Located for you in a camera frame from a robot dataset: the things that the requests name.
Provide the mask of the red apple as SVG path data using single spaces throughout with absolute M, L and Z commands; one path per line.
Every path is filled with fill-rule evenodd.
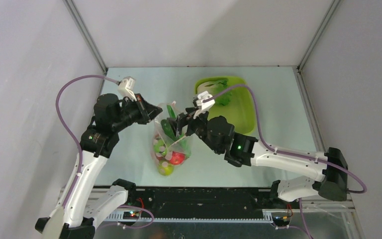
M 186 158 L 187 157 L 185 154 L 173 151 L 169 162 L 172 165 L 180 165 L 186 160 Z

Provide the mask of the clear pink zip bag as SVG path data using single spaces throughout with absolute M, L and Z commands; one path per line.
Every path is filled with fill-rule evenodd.
M 153 122 L 154 122 L 154 133 L 153 133 L 152 146 L 151 146 L 151 156 L 153 157 L 153 159 L 155 161 L 155 165 L 156 165 L 157 169 L 158 169 L 158 165 L 159 165 L 160 161 L 167 161 L 167 162 L 169 162 L 169 160 L 171 159 L 171 155 L 172 155 L 173 151 L 183 153 L 183 151 L 181 150 L 180 147 L 175 147 L 175 145 L 173 145 L 173 141 L 168 136 L 166 136 L 164 134 L 164 131 L 162 129 L 161 120 L 166 119 L 166 118 L 169 117 L 169 114 L 168 114 L 168 111 L 167 111 L 167 105 L 173 105 L 173 108 L 176 111 L 176 115 L 177 116 L 181 113 L 181 111 L 177 109 L 175 101 L 173 101 L 171 103 L 161 103 L 161 104 L 159 104 L 159 107 L 162 108 L 163 111 L 162 111 L 162 113 L 160 113 L 153 120 Z M 154 150 L 153 150 L 153 140 L 156 139 L 156 138 L 161 138 L 164 141 L 164 143 L 165 143 L 165 145 L 167 147 L 167 151 L 168 152 L 167 152 L 165 157 L 156 157 L 156 155 L 154 153 Z M 191 147 L 191 143 L 192 143 L 191 138 L 190 137 L 186 137 L 186 139 L 187 139 L 187 143 Z M 180 164 L 180 165 L 173 165 L 174 166 L 174 170 L 177 167 L 180 167 L 181 165 L 183 165 L 185 163 L 185 161 L 182 164 Z

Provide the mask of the small green watermelon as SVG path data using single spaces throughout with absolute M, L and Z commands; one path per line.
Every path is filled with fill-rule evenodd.
M 167 154 L 167 147 L 161 138 L 153 140 L 153 150 L 156 157 L 165 157 Z

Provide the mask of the yellow green pear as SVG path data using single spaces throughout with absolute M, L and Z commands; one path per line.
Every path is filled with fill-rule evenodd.
M 174 166 L 167 161 L 160 161 L 158 165 L 158 172 L 163 176 L 169 176 L 173 173 Z

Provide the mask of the dark green cucumber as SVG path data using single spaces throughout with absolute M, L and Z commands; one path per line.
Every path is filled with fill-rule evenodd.
M 161 126 L 164 131 L 164 134 L 168 136 L 171 140 L 176 141 L 178 138 L 176 136 L 176 131 L 172 127 L 172 123 L 174 123 L 175 120 L 173 118 L 167 118 L 161 120 Z

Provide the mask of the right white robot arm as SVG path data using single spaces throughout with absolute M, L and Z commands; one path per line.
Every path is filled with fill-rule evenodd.
M 235 132 L 234 125 L 223 116 L 208 119 L 208 114 L 194 117 L 192 113 L 168 118 L 167 125 L 177 134 L 185 128 L 186 136 L 195 134 L 215 154 L 235 167 L 271 167 L 300 174 L 291 180 L 272 183 L 269 200 L 275 208 L 282 208 L 296 199 L 320 196 L 330 201 L 345 201 L 348 197 L 348 169 L 341 151 L 286 152 L 265 146 L 257 138 Z

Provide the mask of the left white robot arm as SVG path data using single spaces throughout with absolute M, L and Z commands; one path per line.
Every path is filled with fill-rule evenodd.
M 92 121 L 78 141 L 75 167 L 56 208 L 50 216 L 36 222 L 35 229 L 44 239 L 92 239 L 114 210 L 122 205 L 135 207 L 136 185 L 123 179 L 114 181 L 93 204 L 87 202 L 98 175 L 119 142 L 119 132 L 134 123 L 148 124 L 162 111 L 140 94 L 123 99 L 115 94 L 98 97 Z

